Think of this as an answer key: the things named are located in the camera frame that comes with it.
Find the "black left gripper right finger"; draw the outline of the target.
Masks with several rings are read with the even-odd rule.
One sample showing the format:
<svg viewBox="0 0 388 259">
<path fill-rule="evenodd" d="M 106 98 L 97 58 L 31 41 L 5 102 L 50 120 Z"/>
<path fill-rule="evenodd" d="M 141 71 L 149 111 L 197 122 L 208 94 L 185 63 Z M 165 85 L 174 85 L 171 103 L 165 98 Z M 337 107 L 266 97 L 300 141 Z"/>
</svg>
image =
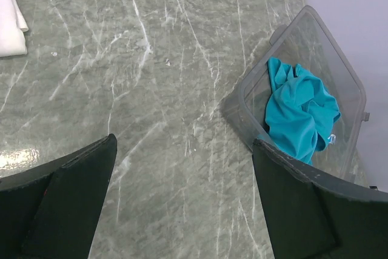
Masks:
<svg viewBox="0 0 388 259">
<path fill-rule="evenodd" d="M 275 258 L 387 258 L 387 193 L 347 182 L 254 140 Z"/>
</svg>

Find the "teal t-shirt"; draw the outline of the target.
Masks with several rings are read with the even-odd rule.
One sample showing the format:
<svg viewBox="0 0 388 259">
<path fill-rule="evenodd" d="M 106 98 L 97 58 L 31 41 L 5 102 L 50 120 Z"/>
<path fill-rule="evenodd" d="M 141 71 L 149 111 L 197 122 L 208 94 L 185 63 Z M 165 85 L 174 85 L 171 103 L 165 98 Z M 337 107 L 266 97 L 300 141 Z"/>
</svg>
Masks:
<svg viewBox="0 0 388 259">
<path fill-rule="evenodd" d="M 271 57 L 267 68 L 272 89 L 265 114 L 268 135 L 284 153 L 312 165 L 313 154 L 327 148 L 341 117 L 338 103 L 322 80 L 300 64 Z"/>
</svg>

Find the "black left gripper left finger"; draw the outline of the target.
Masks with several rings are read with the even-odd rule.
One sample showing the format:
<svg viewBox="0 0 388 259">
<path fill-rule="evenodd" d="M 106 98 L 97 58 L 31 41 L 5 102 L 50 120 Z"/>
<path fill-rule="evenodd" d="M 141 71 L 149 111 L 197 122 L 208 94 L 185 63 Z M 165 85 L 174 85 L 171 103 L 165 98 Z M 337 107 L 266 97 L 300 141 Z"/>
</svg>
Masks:
<svg viewBox="0 0 388 259">
<path fill-rule="evenodd" d="M 1 178 L 1 258 L 87 258 L 116 154 L 109 134 Z"/>
</svg>

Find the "clear plastic bin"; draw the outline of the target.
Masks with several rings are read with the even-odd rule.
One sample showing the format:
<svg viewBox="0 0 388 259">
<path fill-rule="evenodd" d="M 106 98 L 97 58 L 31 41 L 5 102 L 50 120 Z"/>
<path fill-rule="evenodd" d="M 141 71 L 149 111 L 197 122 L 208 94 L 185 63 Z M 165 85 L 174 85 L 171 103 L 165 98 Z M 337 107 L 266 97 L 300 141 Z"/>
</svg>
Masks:
<svg viewBox="0 0 388 259">
<path fill-rule="evenodd" d="M 302 65 L 319 77 L 337 100 L 341 118 L 332 130 L 332 145 L 314 154 L 315 167 L 343 180 L 368 187 L 356 143 L 365 111 L 366 91 L 334 37 L 316 10 L 307 5 L 289 25 L 272 34 L 269 49 L 225 99 L 222 113 L 248 148 L 257 137 L 268 139 L 264 122 L 272 90 L 267 69 L 275 57 L 295 66 Z"/>
</svg>

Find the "folded white t-shirt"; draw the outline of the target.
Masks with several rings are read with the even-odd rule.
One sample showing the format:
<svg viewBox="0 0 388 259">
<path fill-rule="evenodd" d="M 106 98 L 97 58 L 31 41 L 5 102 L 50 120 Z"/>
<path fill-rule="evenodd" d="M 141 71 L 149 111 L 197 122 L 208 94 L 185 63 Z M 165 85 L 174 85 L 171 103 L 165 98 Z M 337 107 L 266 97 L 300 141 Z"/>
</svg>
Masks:
<svg viewBox="0 0 388 259">
<path fill-rule="evenodd" d="M 1 57 L 27 54 L 24 33 L 28 25 L 16 0 L 1 0 Z"/>
</svg>

